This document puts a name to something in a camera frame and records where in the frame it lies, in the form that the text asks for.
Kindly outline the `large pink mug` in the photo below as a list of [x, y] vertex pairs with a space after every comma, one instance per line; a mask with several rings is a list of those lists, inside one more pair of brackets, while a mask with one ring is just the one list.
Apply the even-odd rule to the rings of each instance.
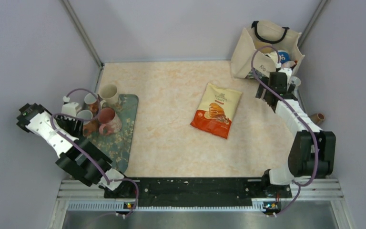
[[100, 123], [99, 133], [101, 135], [107, 136], [114, 134], [121, 130], [122, 122], [116, 111], [110, 107], [105, 107], [101, 109], [98, 116], [98, 121]]

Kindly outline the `cream white mug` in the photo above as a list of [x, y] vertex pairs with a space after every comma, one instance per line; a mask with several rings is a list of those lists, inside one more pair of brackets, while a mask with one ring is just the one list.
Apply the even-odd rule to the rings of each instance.
[[116, 105], [120, 101], [119, 89], [114, 84], [107, 84], [99, 90], [99, 97], [102, 99], [100, 102], [101, 107]]

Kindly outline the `orange chips bag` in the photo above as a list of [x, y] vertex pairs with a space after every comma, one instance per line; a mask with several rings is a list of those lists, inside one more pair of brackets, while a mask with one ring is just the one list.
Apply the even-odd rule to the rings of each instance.
[[227, 139], [242, 94], [208, 83], [190, 125]]

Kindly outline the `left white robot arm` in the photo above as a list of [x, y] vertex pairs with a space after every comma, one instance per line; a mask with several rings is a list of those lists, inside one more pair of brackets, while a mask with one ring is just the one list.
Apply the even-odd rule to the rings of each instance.
[[134, 185], [113, 168], [112, 161], [82, 135], [82, 121], [62, 114], [52, 115], [40, 104], [19, 109], [17, 126], [43, 138], [58, 156], [56, 165], [87, 186], [97, 185], [122, 197], [133, 193]]

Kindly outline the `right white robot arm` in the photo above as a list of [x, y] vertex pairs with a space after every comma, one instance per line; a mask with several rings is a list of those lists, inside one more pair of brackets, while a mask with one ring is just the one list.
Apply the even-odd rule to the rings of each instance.
[[294, 136], [287, 162], [280, 168], [268, 169], [262, 176], [261, 192], [274, 196], [280, 186], [296, 177], [324, 178], [334, 169], [336, 136], [312, 122], [302, 110], [298, 99], [287, 88], [285, 73], [274, 72], [257, 79], [256, 97], [267, 102]]

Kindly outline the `blue grey mug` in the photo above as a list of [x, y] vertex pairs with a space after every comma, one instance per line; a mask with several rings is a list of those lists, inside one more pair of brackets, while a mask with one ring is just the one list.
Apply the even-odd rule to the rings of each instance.
[[101, 107], [100, 97], [96, 93], [88, 93], [84, 102], [93, 115], [97, 115]]

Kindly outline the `small brown striped cup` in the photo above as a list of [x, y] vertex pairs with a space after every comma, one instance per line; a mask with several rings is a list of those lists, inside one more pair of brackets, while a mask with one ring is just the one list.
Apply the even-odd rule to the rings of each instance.
[[321, 125], [322, 122], [325, 121], [325, 115], [323, 113], [312, 114], [309, 118], [315, 125]]

